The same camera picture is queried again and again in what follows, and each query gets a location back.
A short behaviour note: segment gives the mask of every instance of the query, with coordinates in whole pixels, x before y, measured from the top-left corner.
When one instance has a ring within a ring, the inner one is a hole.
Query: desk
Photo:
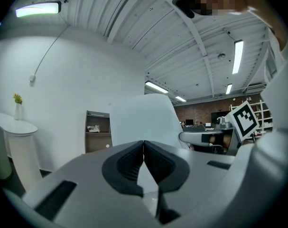
[[[0,113],[0,179],[5,180],[12,173],[6,151],[8,148],[26,191],[42,179],[33,139],[33,133],[36,131],[37,127],[34,125]]]

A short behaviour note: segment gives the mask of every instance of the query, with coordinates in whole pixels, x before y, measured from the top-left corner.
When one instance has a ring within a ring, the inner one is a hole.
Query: white wall
[[[40,168],[53,171],[84,153],[86,110],[144,94],[145,59],[105,38],[63,27],[28,27],[0,35],[0,112],[13,115],[13,94],[23,99],[24,120],[35,134]]]

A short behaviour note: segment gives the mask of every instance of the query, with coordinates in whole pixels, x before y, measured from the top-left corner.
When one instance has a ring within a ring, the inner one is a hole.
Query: wall-mounted light
[[[182,102],[186,102],[187,100],[183,99],[182,97],[176,96],[176,99],[182,101]]]
[[[226,90],[226,94],[227,94],[227,95],[230,93],[231,87],[232,87],[232,84],[229,84],[229,85],[227,86],[227,90]]]
[[[232,74],[237,74],[239,71],[243,54],[243,46],[244,42],[242,40],[238,40],[234,43],[234,62],[233,62]]]
[[[154,89],[156,89],[156,90],[158,90],[158,91],[160,91],[160,92],[168,93],[168,91],[167,91],[166,89],[163,89],[163,88],[161,88],[161,87],[159,87],[159,86],[151,83],[150,81],[147,81],[147,82],[145,83],[145,85],[150,86],[150,87],[152,87],[152,88],[154,88]]]
[[[61,11],[61,2],[43,2],[31,4],[22,8],[16,9],[16,17],[23,17],[33,14],[59,13]]]

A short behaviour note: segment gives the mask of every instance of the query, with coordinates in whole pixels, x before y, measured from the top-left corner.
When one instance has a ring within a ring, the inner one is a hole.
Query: ceiling
[[[16,18],[14,9],[44,1],[61,1],[59,14]],[[122,43],[147,59],[146,79],[167,89],[173,105],[212,101],[265,83],[266,25],[250,13],[189,19],[172,0],[16,0],[0,32],[32,24],[69,24]],[[239,73],[232,75],[234,40],[244,41]],[[218,55],[224,53],[224,59]],[[157,93],[145,86],[145,93]]]

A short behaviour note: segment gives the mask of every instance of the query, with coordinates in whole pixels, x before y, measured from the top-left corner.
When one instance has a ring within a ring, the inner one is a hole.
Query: brick wall
[[[177,117],[180,121],[185,121],[186,119],[196,119],[200,120],[203,123],[211,122],[211,113],[217,112],[218,110],[229,111],[229,106],[238,106],[242,104],[242,100],[246,101],[246,98],[251,97],[251,103],[258,103],[262,98],[260,94],[256,95],[247,95],[236,97],[235,101],[233,98],[206,102],[206,103],[198,103],[198,104],[189,104],[183,106],[174,107]]]

